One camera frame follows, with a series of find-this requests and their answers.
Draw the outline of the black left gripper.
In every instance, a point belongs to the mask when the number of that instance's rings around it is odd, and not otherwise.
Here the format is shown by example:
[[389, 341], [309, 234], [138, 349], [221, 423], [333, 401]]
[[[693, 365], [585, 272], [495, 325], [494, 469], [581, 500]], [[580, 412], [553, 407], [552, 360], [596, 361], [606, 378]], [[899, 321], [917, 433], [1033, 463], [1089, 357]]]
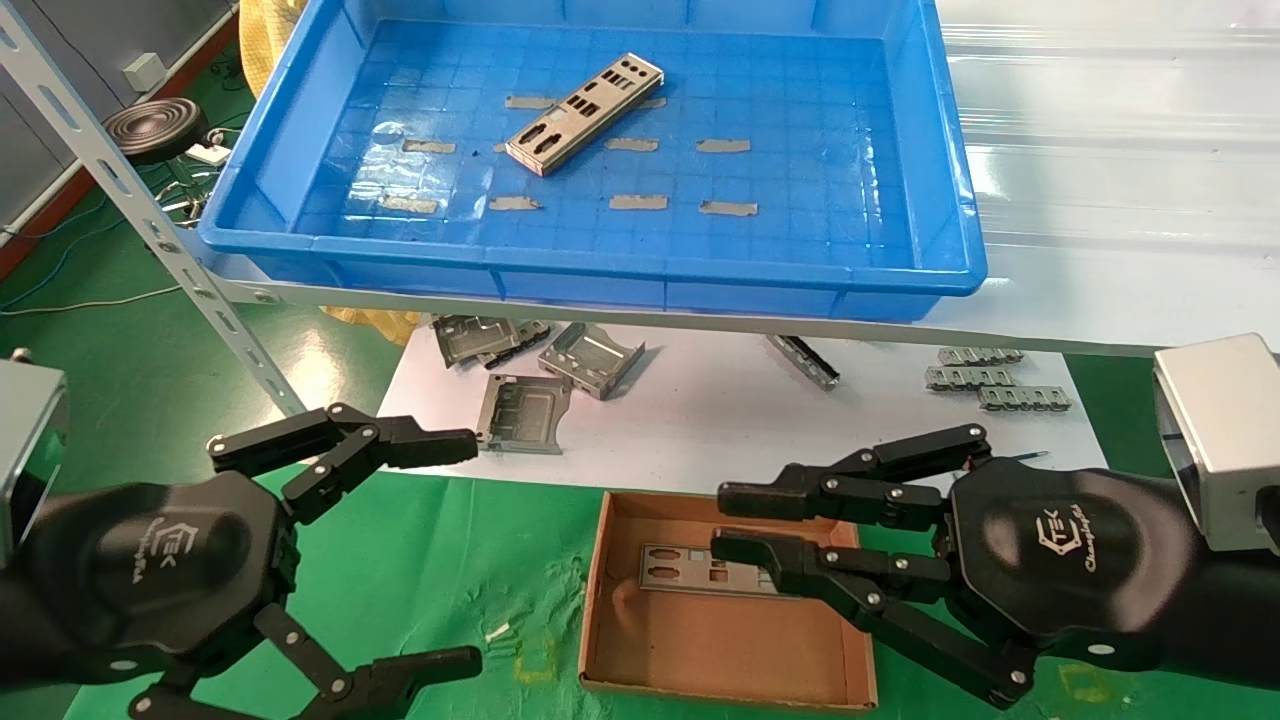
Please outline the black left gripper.
[[3, 569], [3, 689], [164, 673], [129, 717], [251, 719], [191, 694], [264, 638], [316, 691], [297, 719], [404, 719], [424, 688], [483, 671], [474, 646], [344, 670], [282, 607], [298, 564], [280, 501], [234, 471], [49, 498]]

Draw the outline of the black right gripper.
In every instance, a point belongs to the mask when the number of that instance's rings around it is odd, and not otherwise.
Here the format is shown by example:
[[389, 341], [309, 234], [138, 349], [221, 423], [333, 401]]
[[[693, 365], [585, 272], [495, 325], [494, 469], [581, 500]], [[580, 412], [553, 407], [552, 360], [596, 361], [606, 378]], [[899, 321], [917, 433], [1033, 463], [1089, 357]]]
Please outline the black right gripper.
[[[820, 601], [1001, 710], [1033, 688], [1037, 653], [1277, 688], [1275, 553], [1211, 550], [1166, 479], [992, 460], [960, 477], [948, 502], [922, 483], [989, 456], [984, 427], [970, 424], [860, 448], [827, 466], [791, 462], [768, 484], [726, 482], [717, 491], [717, 507], [732, 518], [924, 532], [947, 512], [940, 547], [959, 588], [942, 559], [796, 536], [718, 529], [710, 552], [759, 568], [781, 594]], [[991, 644], [920, 609], [945, 598]]]

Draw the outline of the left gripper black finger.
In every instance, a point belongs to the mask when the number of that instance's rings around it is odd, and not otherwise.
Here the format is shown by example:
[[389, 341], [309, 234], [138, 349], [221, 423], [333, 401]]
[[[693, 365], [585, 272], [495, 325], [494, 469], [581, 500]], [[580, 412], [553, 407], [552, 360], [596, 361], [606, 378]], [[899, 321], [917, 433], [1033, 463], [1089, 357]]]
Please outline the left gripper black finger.
[[475, 459], [471, 429], [425, 430], [412, 416], [370, 416], [347, 404], [220, 436], [207, 445], [218, 471], [250, 478], [310, 460], [285, 483], [282, 503], [297, 524], [311, 524], [384, 466], [439, 468]]

